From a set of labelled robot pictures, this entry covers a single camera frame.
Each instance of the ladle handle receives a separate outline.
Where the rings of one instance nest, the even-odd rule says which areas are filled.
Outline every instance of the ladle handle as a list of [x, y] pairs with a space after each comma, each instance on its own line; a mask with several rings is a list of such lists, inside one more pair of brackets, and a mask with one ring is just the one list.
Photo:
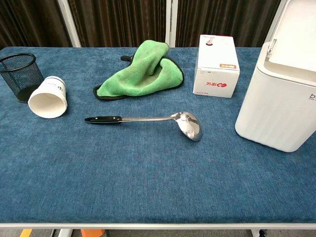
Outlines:
[[155, 117], [155, 118], [122, 118], [121, 122], [139, 122], [139, 121], [164, 121], [173, 119], [170, 116], [166, 117]]
[[171, 116], [156, 117], [156, 118], [122, 118], [120, 116], [97, 116], [85, 118], [87, 123], [105, 124], [105, 123], [120, 123], [120, 122], [139, 122], [139, 121], [163, 121], [173, 119]]

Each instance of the brown curtain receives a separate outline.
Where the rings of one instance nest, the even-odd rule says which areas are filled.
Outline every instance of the brown curtain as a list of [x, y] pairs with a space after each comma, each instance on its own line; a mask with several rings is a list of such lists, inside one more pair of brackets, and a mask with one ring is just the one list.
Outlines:
[[199, 36], [233, 36], [236, 46], [261, 47], [280, 0], [179, 0], [176, 46], [198, 46]]
[[82, 47], [165, 40], [166, 0], [69, 0]]
[[57, 0], [1, 0], [0, 48], [71, 46]]

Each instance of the green microfiber cloth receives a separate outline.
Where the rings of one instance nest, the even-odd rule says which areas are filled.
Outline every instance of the green microfiber cloth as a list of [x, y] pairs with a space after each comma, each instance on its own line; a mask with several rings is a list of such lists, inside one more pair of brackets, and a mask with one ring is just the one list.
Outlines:
[[133, 57], [121, 57], [130, 60], [130, 65], [95, 87], [94, 95], [101, 100], [117, 100], [181, 86], [183, 72], [175, 62], [165, 57], [168, 51], [166, 43], [144, 41]]

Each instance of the black mesh cup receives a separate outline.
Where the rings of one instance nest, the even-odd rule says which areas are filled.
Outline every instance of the black mesh cup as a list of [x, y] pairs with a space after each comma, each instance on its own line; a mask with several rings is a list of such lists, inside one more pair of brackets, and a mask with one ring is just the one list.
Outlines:
[[44, 81], [35, 59], [31, 53], [11, 54], [0, 59], [0, 74], [19, 102], [27, 103]]

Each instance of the table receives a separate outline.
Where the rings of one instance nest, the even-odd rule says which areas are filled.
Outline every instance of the table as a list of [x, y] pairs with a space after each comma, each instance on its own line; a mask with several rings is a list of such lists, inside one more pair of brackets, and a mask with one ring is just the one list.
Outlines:
[[[260, 48], [236, 48], [233, 97], [193, 95], [197, 48], [171, 48], [185, 81], [175, 90], [100, 101], [92, 89], [127, 66], [135, 48], [8, 47], [59, 76], [68, 109], [43, 119], [0, 80], [0, 227], [126, 229], [316, 228], [316, 135], [284, 153], [234, 129]], [[173, 121], [99, 126], [97, 115], [159, 117], [188, 111], [192, 142]]]

